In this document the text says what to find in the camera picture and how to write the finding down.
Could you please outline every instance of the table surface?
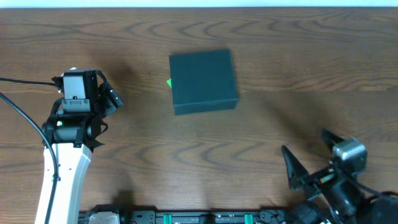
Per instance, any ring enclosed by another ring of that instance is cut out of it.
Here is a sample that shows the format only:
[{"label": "table surface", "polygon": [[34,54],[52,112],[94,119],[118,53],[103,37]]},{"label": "table surface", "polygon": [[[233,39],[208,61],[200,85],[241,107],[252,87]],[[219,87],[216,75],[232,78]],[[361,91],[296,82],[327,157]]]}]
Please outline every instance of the table surface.
[{"label": "table surface", "polygon": [[[235,110],[174,115],[170,54],[230,49]],[[330,157],[320,128],[369,151],[359,181],[398,190],[398,9],[2,9],[0,77],[50,81],[100,69],[124,100],[106,118],[81,210],[130,203],[173,209],[294,206],[282,144],[314,172]],[[38,124],[51,86],[0,82]],[[0,222],[32,223],[41,138],[0,102]]]}]

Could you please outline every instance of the wooden table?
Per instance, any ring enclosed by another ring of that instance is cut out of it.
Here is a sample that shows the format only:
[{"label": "wooden table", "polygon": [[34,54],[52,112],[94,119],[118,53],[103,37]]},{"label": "wooden table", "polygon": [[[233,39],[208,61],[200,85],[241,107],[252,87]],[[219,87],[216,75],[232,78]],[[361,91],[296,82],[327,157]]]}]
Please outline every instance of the wooden table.
[{"label": "wooden table", "polygon": [[[314,172],[330,157],[320,128],[369,151],[359,181],[398,190],[398,9],[2,9],[0,77],[50,81],[100,69],[124,100],[106,118],[81,210],[130,203],[164,209],[294,206],[280,146]],[[174,115],[168,55],[231,49],[235,110]],[[51,86],[0,83],[37,123]],[[41,138],[0,103],[0,222],[32,223]]]}]

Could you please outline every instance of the green clip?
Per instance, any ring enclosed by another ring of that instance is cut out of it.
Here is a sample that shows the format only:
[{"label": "green clip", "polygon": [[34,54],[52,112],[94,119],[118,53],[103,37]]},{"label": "green clip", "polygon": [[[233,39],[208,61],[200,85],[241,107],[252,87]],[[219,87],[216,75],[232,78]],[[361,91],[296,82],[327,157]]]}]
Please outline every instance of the green clip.
[{"label": "green clip", "polygon": [[244,224],[253,224],[253,215],[244,215]]},{"label": "green clip", "polygon": [[167,80],[166,82],[167,82],[167,84],[169,84],[169,86],[170,86],[170,88],[171,88],[171,87],[172,87],[172,79],[169,79],[169,80]]},{"label": "green clip", "polygon": [[164,215],[163,216],[163,224],[172,224],[172,216]]}]

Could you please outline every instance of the box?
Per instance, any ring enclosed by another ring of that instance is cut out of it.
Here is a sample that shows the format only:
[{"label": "box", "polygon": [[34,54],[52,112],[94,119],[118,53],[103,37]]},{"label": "box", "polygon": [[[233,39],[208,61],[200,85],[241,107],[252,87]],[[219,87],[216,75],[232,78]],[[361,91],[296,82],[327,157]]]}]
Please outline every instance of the box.
[{"label": "box", "polygon": [[170,55],[175,114],[233,109],[238,102],[231,52]]}]

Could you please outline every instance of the cable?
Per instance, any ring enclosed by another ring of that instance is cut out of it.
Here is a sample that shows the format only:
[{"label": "cable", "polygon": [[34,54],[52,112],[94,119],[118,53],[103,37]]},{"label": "cable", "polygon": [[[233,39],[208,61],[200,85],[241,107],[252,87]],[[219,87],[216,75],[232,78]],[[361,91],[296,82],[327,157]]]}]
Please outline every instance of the cable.
[{"label": "cable", "polygon": [[55,86],[54,83],[50,83],[50,82],[37,82],[37,81],[15,80],[15,79],[12,79],[12,78],[0,78],[0,81],[16,82],[16,83],[25,83],[25,84],[38,84],[38,85],[50,85],[50,86]]},{"label": "cable", "polygon": [[373,194],[376,197],[384,198],[384,199],[386,199],[386,200],[388,200],[388,201],[390,201],[392,203],[398,203],[398,198],[391,196],[391,195],[397,195],[397,193],[395,193],[395,192],[389,192],[388,194],[380,193],[377,190],[373,190],[370,187],[367,187],[367,186],[359,183],[356,179],[354,179],[354,177],[349,175],[347,173],[347,171],[345,171],[344,169],[341,169],[341,170],[343,171],[343,174],[346,176],[348,182],[352,183],[353,185],[357,186],[358,188],[360,188],[360,189],[362,189],[362,190],[364,190],[364,191],[366,191],[366,192],[368,192],[370,194]]},{"label": "cable", "polygon": [[57,158],[55,157],[54,150],[52,149],[49,140],[45,137],[45,134],[43,131],[39,128],[39,126],[30,118],[25,112],[23,112],[17,105],[15,105],[11,100],[9,100],[6,96],[3,95],[3,93],[0,92],[0,98],[3,99],[6,103],[8,103],[10,106],[12,106],[16,111],[18,111],[26,120],[29,121],[31,125],[39,132],[39,134],[42,136],[43,140],[45,141],[46,146],[50,150],[51,157],[52,157],[52,162],[54,164],[54,175],[53,175],[53,180],[52,180],[52,189],[51,189],[51,194],[50,194],[50,201],[49,201],[49,206],[47,207],[47,213],[45,214],[45,224],[49,223],[50,216],[51,216],[51,209],[52,209],[52,204],[54,201],[54,196],[55,196],[55,189],[57,188],[57,181],[58,181],[58,164],[57,164]]}]

